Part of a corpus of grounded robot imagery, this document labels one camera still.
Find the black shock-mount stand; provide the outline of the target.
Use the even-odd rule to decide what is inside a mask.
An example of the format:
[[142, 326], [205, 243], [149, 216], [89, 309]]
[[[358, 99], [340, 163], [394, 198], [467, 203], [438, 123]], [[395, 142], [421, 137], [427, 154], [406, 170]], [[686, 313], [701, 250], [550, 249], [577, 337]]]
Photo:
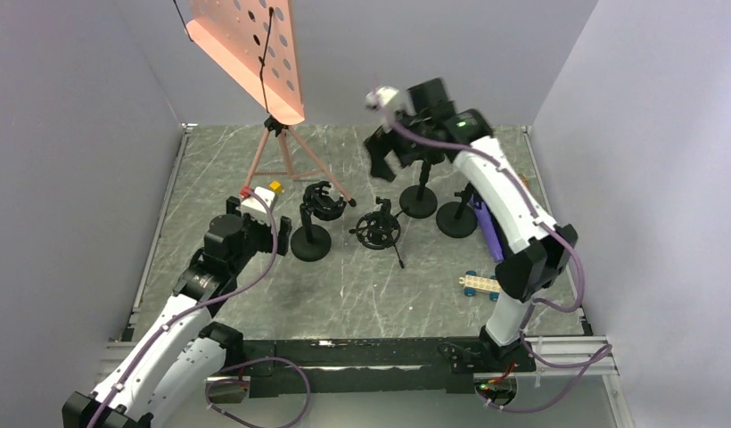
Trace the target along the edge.
[[331, 188], [329, 181], [319, 181], [305, 189], [300, 204], [301, 227], [292, 234], [290, 240], [292, 253], [299, 260], [319, 261], [332, 247], [329, 232], [313, 222], [313, 218], [324, 222], [341, 218], [348, 206], [343, 196], [334, 200], [330, 195]]

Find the black round-base stand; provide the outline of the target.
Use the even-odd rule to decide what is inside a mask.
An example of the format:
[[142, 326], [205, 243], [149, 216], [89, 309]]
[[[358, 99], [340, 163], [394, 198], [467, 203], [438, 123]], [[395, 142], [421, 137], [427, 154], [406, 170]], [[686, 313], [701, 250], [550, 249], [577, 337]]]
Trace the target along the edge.
[[440, 232], [451, 238], [462, 239], [470, 236], [478, 225], [473, 208], [469, 205], [474, 187], [467, 183], [465, 189], [456, 192], [458, 201], [447, 202], [436, 213], [436, 224]]
[[427, 186], [431, 173], [431, 164], [424, 160], [417, 185], [406, 188], [399, 197], [399, 206], [410, 218], [428, 218], [438, 208], [436, 194]]

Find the black tripod mic stand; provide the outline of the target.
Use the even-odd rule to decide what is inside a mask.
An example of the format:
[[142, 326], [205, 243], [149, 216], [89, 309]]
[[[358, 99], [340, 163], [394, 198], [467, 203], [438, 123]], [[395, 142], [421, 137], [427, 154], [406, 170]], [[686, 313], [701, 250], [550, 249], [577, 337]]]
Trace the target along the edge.
[[379, 196], [375, 197], [375, 204], [377, 210], [368, 212], [359, 218], [355, 226], [349, 230], [349, 233], [354, 235], [357, 241], [369, 250], [393, 249], [397, 255], [399, 266], [405, 268], [405, 263], [397, 248], [402, 232], [398, 219], [403, 210], [392, 213], [391, 200]]

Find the purple microphone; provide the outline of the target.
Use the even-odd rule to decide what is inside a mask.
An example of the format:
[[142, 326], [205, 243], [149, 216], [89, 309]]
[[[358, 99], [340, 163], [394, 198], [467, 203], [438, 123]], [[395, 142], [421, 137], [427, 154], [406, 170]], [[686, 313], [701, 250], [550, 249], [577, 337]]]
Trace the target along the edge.
[[499, 263], [504, 260], [504, 253], [501, 243], [497, 236], [491, 213], [485, 202], [478, 195], [474, 195], [471, 200], [471, 207], [476, 216], [478, 225], [483, 234], [484, 240], [489, 248], [492, 259]]

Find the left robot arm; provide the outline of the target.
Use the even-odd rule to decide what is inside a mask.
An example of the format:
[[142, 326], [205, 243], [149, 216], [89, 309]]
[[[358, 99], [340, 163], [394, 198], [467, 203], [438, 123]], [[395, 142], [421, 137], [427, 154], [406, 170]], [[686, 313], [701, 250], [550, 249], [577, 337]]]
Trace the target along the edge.
[[239, 293], [237, 277], [257, 253], [287, 253], [292, 225], [274, 218], [277, 199], [264, 187], [227, 199], [158, 319], [91, 392], [70, 395], [64, 426], [163, 427], [209, 376], [242, 366], [242, 334], [214, 317]]

